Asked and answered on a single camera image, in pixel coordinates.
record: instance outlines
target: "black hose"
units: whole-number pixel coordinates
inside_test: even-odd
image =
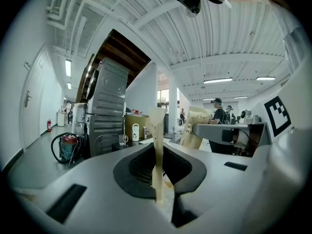
[[[75,137],[78,139],[78,142],[79,142],[78,150],[76,151],[76,154],[72,157],[72,160],[74,160],[75,157],[79,154],[80,148],[81,148],[81,137],[80,137],[79,135],[74,135],[74,134],[72,134],[72,133],[64,133],[64,134],[60,134],[60,135],[56,136],[56,137],[52,140],[52,142],[51,142],[51,150],[52,150],[52,154],[53,154],[54,158],[55,158],[59,163],[61,163],[61,164],[66,164],[66,163],[68,163],[70,160],[61,160],[61,159],[59,159],[59,158],[55,155],[55,153],[54,153],[54,150],[53,150],[53,143],[54,143],[54,141],[55,141],[56,139],[58,139],[58,138],[60,138],[60,137],[62,137],[62,136],[64,136],[64,135],[73,135],[73,136],[75,136]]]

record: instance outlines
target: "vacuum cleaner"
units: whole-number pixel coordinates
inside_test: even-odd
[[[54,142],[58,140],[59,154],[55,154],[53,149]],[[63,133],[56,136],[51,142],[51,151],[54,158],[61,164],[70,164],[84,156],[83,150],[86,145],[85,136],[75,135],[73,133]]]

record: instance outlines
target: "stacked washing machines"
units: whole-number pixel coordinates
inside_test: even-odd
[[[91,157],[109,153],[124,134],[124,99],[129,69],[105,58],[94,71],[87,92],[87,134]]]

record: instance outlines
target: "red fire extinguisher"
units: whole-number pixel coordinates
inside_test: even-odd
[[[50,132],[51,131],[51,120],[50,119],[47,121],[47,126],[48,126],[48,132]]]

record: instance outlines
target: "wooden ceiling panel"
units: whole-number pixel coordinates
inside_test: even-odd
[[[151,61],[146,54],[144,54],[122,34],[116,30],[112,30],[98,50],[91,64],[92,68],[88,71],[88,67],[90,65],[89,63],[83,72],[76,102],[86,102],[85,91],[89,86],[90,77],[105,57],[108,57],[129,69],[127,87]]]

